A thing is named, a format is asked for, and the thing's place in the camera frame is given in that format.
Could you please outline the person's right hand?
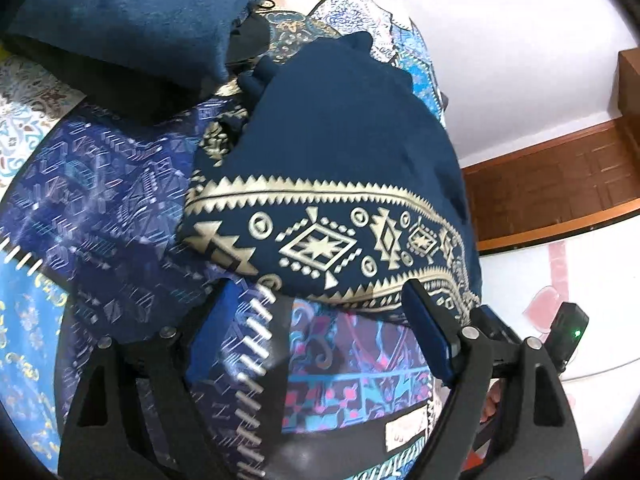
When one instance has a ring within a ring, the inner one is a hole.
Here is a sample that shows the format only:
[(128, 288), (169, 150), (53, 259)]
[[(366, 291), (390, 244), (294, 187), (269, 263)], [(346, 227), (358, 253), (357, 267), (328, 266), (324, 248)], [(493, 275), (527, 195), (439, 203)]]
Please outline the person's right hand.
[(489, 419), (492, 419), (495, 414), (497, 414), (498, 407), (501, 401), (501, 393), (502, 381), (500, 379), (496, 379), (487, 391), (482, 414), (480, 415), (481, 424), (488, 422)]

